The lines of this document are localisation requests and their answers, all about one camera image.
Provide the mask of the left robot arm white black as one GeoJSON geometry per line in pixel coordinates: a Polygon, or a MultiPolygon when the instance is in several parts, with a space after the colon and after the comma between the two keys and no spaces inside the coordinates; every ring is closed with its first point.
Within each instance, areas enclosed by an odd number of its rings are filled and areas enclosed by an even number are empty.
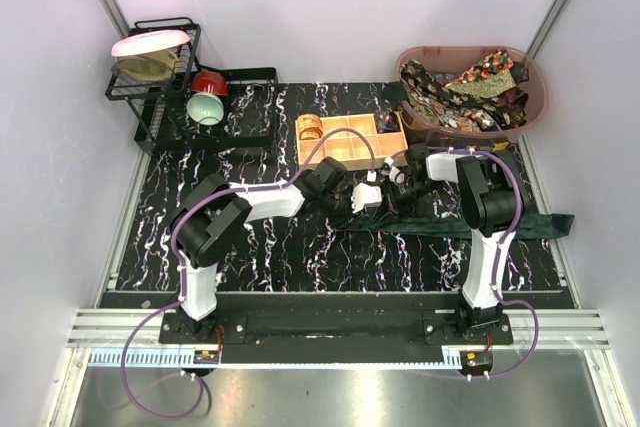
{"type": "Polygon", "coordinates": [[[353,187],[347,177],[347,168],[328,157],[289,181],[242,185],[217,174],[202,181],[170,223],[170,249],[178,259],[181,331],[196,343],[214,335],[217,269],[246,225],[318,212],[345,220],[352,215],[353,187]]]}

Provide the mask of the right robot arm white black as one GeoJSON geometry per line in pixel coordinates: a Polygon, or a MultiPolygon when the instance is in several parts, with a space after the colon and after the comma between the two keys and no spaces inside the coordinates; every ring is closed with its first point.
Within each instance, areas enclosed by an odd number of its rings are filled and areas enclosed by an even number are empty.
{"type": "Polygon", "coordinates": [[[471,233],[471,254],[454,331],[463,342],[476,343],[501,324],[507,254],[529,204],[514,155],[509,150],[453,148],[431,153],[426,146],[414,145],[404,157],[405,169],[393,157],[384,161],[394,208],[415,203],[437,182],[458,186],[462,219],[471,233]]]}

